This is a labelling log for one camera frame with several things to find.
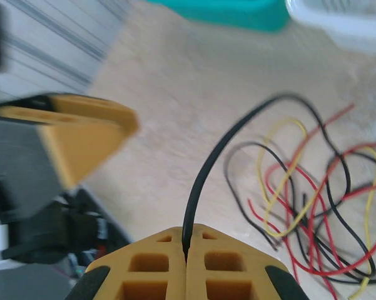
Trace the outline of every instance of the square cutout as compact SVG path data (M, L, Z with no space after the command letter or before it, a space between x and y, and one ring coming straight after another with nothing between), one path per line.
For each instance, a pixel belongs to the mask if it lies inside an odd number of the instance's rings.
M206 280L208 300L255 300L250 281Z
M242 257L233 252L208 252L205 255L205 266L212 271L244 271Z
M126 281L119 300L165 300L167 285L166 281Z
M129 272L168 272L168 256L158 253L139 253L132 257Z

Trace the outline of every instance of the gray surface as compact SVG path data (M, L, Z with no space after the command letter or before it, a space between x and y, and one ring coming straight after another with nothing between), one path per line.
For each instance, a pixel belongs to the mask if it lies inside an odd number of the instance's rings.
M36 125L0 119L0 182L22 218L62 192Z
M70 290L68 280L48 266L34 264L0 271L0 299L61 300Z

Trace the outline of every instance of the yellow plastic part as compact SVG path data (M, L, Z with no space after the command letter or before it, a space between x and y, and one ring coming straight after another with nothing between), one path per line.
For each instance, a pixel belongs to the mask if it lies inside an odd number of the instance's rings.
M75 187L126 139L115 123L44 125L39 134L62 186Z
M277 259L195 224L188 262L174 227L92 262L111 269L94 300L280 300L265 271Z
M56 111L1 106L0 116L37 122L64 189L74 188L138 130L135 112L113 101L69 94L50 99Z
M69 94L52 95L50 98L59 113L113 121L119 124L128 136L134 134L139 128L135 112L122 104Z

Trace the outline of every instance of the black rubber pad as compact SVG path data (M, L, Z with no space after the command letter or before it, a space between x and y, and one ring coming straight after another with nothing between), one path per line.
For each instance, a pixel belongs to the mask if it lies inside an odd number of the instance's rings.
M290 273L275 266L267 266L265 267L265 271L277 290L278 295L280 295L281 300L309 300Z
M97 267L86 272L65 300L93 300L109 272L108 266Z

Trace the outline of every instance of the floor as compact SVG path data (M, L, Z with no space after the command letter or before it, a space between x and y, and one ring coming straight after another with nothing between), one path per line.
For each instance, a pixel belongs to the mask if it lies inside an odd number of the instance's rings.
M328 127L334 143L345 149L361 141L376 141L376 58L341 51L324 33L293 23L270 36L193 24L163 7L139 2L90 95L135 109L141 131L87 182L134 239L181 226L193 180L217 140L250 108L279 91L308 97L324 119L355 103L353 111ZM300 118L308 130L315 126L302 107L283 102L251 122L231 145L259 140L275 121L287 116ZM289 126L274 141L289 157L301 138L300 131ZM256 155L255 150L239 154L231 175L241 197L251 197L259 204ZM317 136L308 145L301 165L321 179L330 156ZM241 217L222 175L223 158L207 180L196 222L290 266L286 250L273 252ZM264 168L271 162L266 160ZM350 169L357 171L355 182L375 176L373 166L355 160L349 163ZM336 194L341 193L342 184L343 176L337 172L332 176ZM362 237L365 198L342 210ZM374 241L376 197L371 213ZM361 250L337 220L331 220L331 227L337 246L349 249L349 257L359 257ZM331 299L319 279L304 272L299 276L310 299ZM336 288L343 297L354 290L350 286ZM369 287L361 299L376 299L376 286Z

